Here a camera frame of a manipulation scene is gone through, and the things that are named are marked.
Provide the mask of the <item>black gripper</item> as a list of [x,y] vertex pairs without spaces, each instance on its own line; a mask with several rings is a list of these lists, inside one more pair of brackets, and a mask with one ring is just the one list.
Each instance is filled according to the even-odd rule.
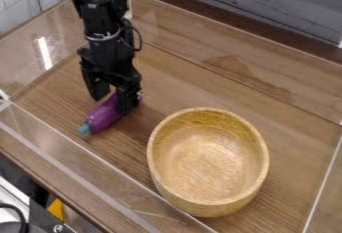
[[77,50],[80,69],[89,95],[98,101],[116,88],[116,111],[125,115],[141,100],[141,75],[133,66],[134,53],[141,45],[134,45],[132,33],[96,33],[86,35],[88,47]]

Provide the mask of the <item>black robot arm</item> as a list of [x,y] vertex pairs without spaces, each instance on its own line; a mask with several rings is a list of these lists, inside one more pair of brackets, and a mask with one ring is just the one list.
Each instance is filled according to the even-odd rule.
[[89,95],[98,101],[114,87],[114,109],[126,114],[138,104],[141,75],[133,66],[138,30],[124,17],[128,0],[70,0],[84,24],[88,47],[77,49],[80,69]]

